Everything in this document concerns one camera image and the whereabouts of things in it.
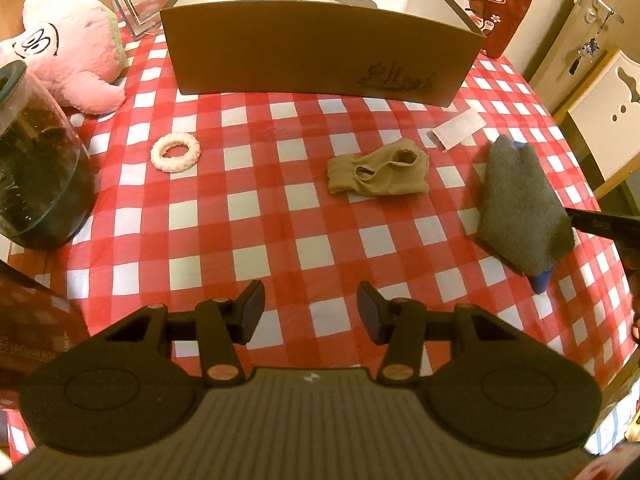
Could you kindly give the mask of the person's right hand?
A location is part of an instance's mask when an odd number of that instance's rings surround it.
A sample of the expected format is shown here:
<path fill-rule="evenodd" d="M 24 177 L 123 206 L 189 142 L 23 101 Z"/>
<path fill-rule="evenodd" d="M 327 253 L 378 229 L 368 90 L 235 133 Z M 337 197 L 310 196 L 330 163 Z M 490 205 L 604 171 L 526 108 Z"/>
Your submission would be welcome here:
<path fill-rule="evenodd" d="M 637 248 L 625 248 L 623 250 L 623 266 L 632 296 L 632 312 L 634 312 L 634 318 L 631 324 L 631 337 L 636 344 L 640 344 L 640 252 Z"/>

